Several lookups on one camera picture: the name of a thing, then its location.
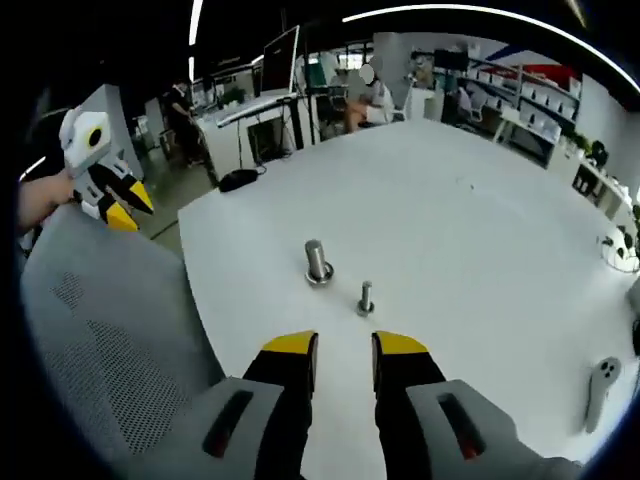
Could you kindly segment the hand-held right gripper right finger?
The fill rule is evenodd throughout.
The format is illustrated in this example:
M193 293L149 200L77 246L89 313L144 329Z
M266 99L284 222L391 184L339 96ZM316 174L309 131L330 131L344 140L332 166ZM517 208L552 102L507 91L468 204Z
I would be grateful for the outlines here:
M371 339L387 478L579 478L579 465L539 455L506 412L464 381L446 379L426 346L388 331Z

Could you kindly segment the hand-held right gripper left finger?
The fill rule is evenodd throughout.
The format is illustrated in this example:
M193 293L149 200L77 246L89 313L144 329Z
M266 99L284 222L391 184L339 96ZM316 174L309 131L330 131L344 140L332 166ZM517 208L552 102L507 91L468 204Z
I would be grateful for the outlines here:
M240 378L196 397L130 479L298 479L312 424L318 334L267 342Z

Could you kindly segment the person's left hand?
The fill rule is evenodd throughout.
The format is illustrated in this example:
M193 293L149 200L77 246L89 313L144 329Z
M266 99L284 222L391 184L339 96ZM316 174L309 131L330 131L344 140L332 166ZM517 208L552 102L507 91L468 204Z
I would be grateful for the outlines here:
M74 198L74 183L66 169L55 175L21 183L18 195L18 230L28 232L60 205Z

